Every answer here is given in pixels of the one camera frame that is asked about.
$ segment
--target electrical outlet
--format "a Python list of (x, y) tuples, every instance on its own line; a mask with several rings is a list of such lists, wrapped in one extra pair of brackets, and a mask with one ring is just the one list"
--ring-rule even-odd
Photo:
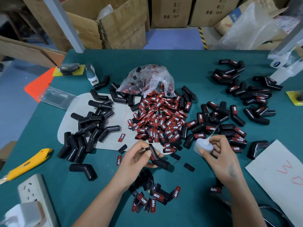
[(47, 194), (47, 190), (40, 174), (34, 174), (18, 186), (21, 203), (39, 201), (43, 207), (46, 221), (41, 223), (43, 227), (58, 227), (55, 212)]

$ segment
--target blue floor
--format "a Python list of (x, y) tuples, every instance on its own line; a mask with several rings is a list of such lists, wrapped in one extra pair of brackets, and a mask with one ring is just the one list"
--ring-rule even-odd
[[(197, 28), (151, 29), (146, 32), (143, 49), (203, 49)], [(45, 46), (56, 49), (55, 45)], [(46, 72), (48, 68), (14, 60), (0, 73), (0, 149), (10, 141), (17, 141), (38, 103), (24, 87)]]

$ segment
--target blue label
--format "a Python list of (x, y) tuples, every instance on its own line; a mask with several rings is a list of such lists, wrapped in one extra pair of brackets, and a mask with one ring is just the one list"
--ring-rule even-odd
[(236, 8), (234, 11), (232, 11), (229, 15), (230, 19), (233, 21), (233, 23), (241, 16), (241, 10), (240, 8)]

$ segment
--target cardboard sheet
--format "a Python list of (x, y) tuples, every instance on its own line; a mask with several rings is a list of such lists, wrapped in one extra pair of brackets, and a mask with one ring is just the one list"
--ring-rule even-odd
[[(77, 113), (82, 116), (86, 116), (89, 111), (95, 112), (96, 107), (92, 107), (88, 105), (88, 101), (94, 100), (92, 95), (90, 93), (84, 93), (81, 95), (78, 95), (69, 106), (68, 110), (66, 111), (62, 122), (59, 126), (57, 137), (58, 141), (61, 144), (64, 144), (64, 133), (67, 131), (70, 131), (71, 133), (75, 133), (78, 131), (78, 122), (71, 118), (71, 114)], [(140, 97), (135, 97), (135, 103), (140, 102)], [(105, 126), (115, 126), (120, 125), (121, 129), (120, 131), (111, 132), (105, 140), (101, 142), (97, 142), (95, 144), (94, 148), (97, 149), (106, 149), (106, 150), (119, 150), (124, 144), (127, 145), (127, 150), (129, 150), (138, 140), (135, 139), (137, 132), (132, 131), (128, 129), (128, 123), (127, 120), (130, 118), (133, 118), (133, 114), (135, 112), (132, 112), (131, 109), (127, 104), (123, 103), (113, 103), (113, 111), (114, 115), (110, 117), (106, 123)], [(125, 137), (123, 141), (120, 143), (118, 142), (121, 134), (125, 134)], [(89, 140), (90, 133), (86, 133), (85, 137), (86, 140)], [(153, 146), (160, 152), (163, 153), (163, 148), (160, 143), (153, 143)]]
[(294, 226), (303, 223), (303, 164), (275, 140), (247, 171), (276, 202)]

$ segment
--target right hand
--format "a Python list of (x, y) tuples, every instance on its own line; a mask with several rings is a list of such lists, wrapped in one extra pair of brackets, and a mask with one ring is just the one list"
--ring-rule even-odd
[(232, 189), (245, 182), (237, 156), (230, 148), (225, 135), (212, 136), (209, 142), (214, 147), (212, 155), (217, 159), (203, 149), (199, 149), (199, 152), (211, 166), (221, 183), (228, 189)]

